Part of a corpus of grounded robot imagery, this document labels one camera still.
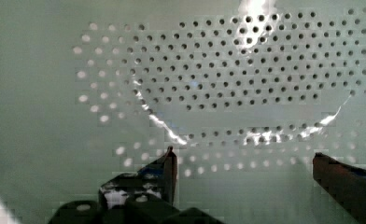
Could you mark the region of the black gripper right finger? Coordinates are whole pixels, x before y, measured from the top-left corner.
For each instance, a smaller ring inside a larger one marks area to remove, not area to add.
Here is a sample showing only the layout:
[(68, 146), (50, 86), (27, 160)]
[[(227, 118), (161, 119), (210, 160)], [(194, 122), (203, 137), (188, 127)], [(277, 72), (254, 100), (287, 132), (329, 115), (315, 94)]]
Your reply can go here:
[(366, 169), (317, 152), (313, 179), (359, 224), (366, 224)]

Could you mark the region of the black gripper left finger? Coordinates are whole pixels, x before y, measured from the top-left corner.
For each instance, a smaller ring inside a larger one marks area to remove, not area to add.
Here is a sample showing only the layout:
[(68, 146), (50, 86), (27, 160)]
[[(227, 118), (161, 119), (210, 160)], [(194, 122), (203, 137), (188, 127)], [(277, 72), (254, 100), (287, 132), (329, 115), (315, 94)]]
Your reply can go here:
[(169, 204), (174, 202), (177, 180), (177, 155), (169, 146), (157, 160), (135, 173), (123, 173), (106, 181), (98, 189), (104, 210), (121, 207), (134, 196), (153, 195)]

